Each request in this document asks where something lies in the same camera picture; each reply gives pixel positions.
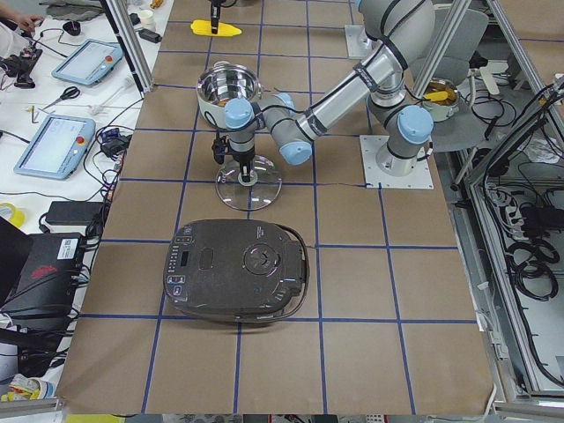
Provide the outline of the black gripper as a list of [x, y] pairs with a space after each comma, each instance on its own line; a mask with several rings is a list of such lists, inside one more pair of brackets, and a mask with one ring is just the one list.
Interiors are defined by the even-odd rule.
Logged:
[[[220, 22], [220, 2], [211, 2], [211, 33], [217, 34]], [[211, 146], [214, 160], [223, 165], [226, 156], [232, 156], [240, 164], [242, 179], [251, 177], [251, 162], [255, 158], [255, 136], [243, 134], [227, 134], [222, 136], [218, 131]]]

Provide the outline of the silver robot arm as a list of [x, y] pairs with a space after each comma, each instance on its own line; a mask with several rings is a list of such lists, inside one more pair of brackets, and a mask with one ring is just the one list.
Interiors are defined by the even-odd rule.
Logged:
[[375, 50], [303, 111], [294, 108], [286, 93], [257, 102], [229, 100], [224, 107], [224, 124], [219, 127], [225, 136], [217, 137], [212, 145], [218, 164], [232, 157], [243, 182], [250, 183], [255, 133], [267, 129], [285, 161], [300, 165], [311, 157], [314, 141], [365, 100], [389, 133], [387, 143], [376, 154], [378, 167], [393, 176], [410, 173], [431, 136], [434, 121], [426, 109], [406, 102], [404, 71], [430, 42], [435, 9], [429, 1], [359, 1], [356, 5]]

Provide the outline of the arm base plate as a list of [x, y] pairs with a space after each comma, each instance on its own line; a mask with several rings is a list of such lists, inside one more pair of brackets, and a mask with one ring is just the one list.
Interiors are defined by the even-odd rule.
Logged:
[[363, 25], [346, 25], [345, 41], [349, 59], [363, 59], [373, 50], [373, 42], [367, 37]]
[[388, 150], [388, 136], [360, 136], [365, 185], [370, 189], [433, 189], [425, 148], [416, 157], [399, 159]]

